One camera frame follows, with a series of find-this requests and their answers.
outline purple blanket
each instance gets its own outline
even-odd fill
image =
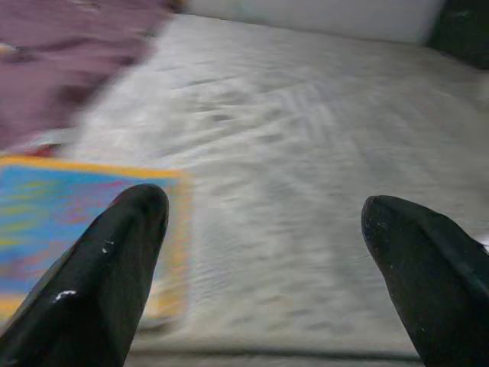
[[[145,55],[167,3],[0,0],[0,151],[61,143],[49,132]]]

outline mattress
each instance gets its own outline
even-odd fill
[[[418,47],[189,15],[156,47],[63,153],[193,177],[188,311],[134,347],[412,355],[361,207],[397,195],[489,231],[476,74]]]

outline bed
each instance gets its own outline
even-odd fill
[[[190,15],[155,46],[62,153],[193,177],[188,311],[134,347],[414,356],[361,206],[392,194],[489,231],[476,73],[415,46]]]

